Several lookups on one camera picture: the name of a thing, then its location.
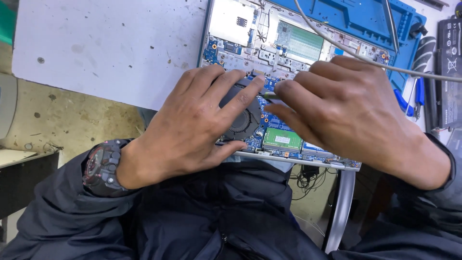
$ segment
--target blue pliers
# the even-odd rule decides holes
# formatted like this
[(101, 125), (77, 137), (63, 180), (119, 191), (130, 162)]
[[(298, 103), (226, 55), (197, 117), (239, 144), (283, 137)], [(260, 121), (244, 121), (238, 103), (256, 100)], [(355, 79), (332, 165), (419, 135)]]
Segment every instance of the blue pliers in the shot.
[(417, 81), (415, 82), (415, 104), (416, 107), (413, 108), (409, 106), (407, 108), (407, 102), (404, 100), (404, 98), (401, 96), (401, 93), (395, 89), (393, 92), (395, 93), (396, 99), (398, 100), (398, 104), (400, 105), (401, 111), (406, 111), (407, 108), (407, 113), (406, 115), (408, 117), (415, 117), (416, 121), (417, 119), (420, 118), (420, 107), (425, 105), (424, 99), (425, 99), (425, 89), (424, 89), (424, 79), (423, 78), (418, 78)]

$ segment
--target concrete floor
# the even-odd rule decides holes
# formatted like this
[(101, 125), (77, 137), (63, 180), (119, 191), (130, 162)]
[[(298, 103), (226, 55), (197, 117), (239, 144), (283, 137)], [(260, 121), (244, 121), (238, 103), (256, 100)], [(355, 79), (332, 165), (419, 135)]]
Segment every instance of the concrete floor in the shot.
[[(11, 46), (0, 43), (0, 73), (11, 74), (11, 60)], [(134, 106), (18, 80), (15, 117), (0, 145), (26, 151), (25, 144), (30, 143), (30, 150), (39, 154), (61, 149), (59, 165), (62, 165), (104, 140), (138, 137), (137, 128), (143, 129)], [(294, 167), (294, 172), (299, 170), (298, 166)], [(322, 213), (334, 181), (335, 174), (326, 174), (321, 187), (292, 202), (293, 214), (318, 245), (322, 236), (314, 225), (322, 226), (325, 232), (327, 221), (322, 219)], [(293, 180), (289, 184), (294, 198), (303, 195)], [(15, 226), (14, 219), (9, 219), (9, 226)]]

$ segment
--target hand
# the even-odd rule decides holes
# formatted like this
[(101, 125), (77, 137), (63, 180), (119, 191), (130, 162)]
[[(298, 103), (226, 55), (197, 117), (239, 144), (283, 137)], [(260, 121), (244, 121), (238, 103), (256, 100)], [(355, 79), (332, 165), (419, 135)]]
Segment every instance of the hand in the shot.
[(119, 183), (135, 189), (209, 169), (247, 147), (242, 141), (215, 145), (263, 88), (264, 79), (257, 77), (220, 108), (221, 99), (245, 75), (242, 70), (225, 73), (220, 65), (185, 72), (146, 132), (122, 149)]
[(421, 189), (446, 181), (448, 156), (406, 119), (382, 69), (336, 56), (277, 83), (274, 91), (293, 110), (283, 105), (265, 110), (305, 141)]

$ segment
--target wristwatch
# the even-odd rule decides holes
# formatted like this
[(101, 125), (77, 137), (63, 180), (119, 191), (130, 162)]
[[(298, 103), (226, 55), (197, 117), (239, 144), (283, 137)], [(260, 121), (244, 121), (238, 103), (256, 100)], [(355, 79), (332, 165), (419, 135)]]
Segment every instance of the wristwatch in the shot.
[(97, 145), (88, 156), (82, 180), (87, 191), (101, 197), (121, 197), (135, 190), (122, 187), (117, 181), (121, 149), (133, 139), (115, 139)]

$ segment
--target watch face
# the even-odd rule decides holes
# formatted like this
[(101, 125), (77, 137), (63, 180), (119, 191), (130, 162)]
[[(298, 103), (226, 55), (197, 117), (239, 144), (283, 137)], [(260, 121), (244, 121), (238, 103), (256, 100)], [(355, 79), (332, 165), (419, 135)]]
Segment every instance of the watch face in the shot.
[(98, 148), (96, 151), (93, 152), (91, 155), (86, 169), (86, 175), (88, 177), (92, 177), (98, 172), (98, 169), (101, 165), (101, 160), (103, 159), (103, 148)]

